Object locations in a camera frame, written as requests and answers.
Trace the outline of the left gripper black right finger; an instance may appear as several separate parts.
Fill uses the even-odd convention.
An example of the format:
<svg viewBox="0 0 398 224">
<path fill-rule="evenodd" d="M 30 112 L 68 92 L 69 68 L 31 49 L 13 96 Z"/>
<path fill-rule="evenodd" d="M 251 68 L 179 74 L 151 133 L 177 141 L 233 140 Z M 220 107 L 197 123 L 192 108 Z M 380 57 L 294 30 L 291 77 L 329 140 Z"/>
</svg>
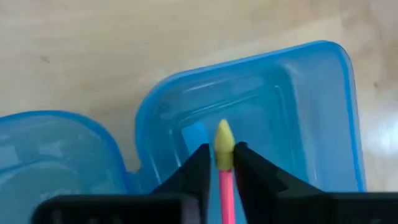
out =
<svg viewBox="0 0 398 224">
<path fill-rule="evenodd" d="M 325 195 L 239 142 L 234 174 L 248 224 L 326 224 Z"/>
</svg>

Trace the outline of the blue plastic hinged supply box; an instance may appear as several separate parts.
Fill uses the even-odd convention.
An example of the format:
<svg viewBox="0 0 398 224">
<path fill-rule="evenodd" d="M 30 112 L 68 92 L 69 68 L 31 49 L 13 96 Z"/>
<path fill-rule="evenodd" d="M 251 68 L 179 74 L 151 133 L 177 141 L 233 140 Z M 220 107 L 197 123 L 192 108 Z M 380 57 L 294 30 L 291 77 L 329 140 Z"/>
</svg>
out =
<svg viewBox="0 0 398 224">
<path fill-rule="evenodd" d="M 225 119 L 235 140 L 324 191 L 366 190 L 351 61 L 317 41 L 172 75 L 101 123 L 40 110 L 0 117 L 0 224 L 61 194 L 147 194 Z"/>
</svg>

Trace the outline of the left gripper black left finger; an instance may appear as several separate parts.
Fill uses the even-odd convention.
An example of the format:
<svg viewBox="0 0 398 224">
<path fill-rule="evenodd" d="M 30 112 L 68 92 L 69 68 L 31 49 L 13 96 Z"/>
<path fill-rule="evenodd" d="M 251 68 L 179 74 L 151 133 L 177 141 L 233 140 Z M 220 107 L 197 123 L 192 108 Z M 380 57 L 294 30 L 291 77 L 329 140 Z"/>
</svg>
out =
<svg viewBox="0 0 398 224">
<path fill-rule="evenodd" d="M 210 146 L 202 144 L 152 194 L 162 199 L 159 224 L 207 224 L 211 179 Z"/>
</svg>

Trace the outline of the pink pencil with yellow cap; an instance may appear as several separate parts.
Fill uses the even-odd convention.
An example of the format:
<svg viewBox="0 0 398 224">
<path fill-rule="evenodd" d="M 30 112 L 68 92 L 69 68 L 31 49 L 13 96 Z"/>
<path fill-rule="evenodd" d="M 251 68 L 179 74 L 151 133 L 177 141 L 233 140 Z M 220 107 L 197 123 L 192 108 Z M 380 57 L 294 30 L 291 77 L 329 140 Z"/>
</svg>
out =
<svg viewBox="0 0 398 224">
<path fill-rule="evenodd" d="M 214 141 L 215 163 L 219 170 L 222 224 L 235 224 L 233 152 L 235 140 L 227 120 L 222 119 L 217 127 Z"/>
</svg>

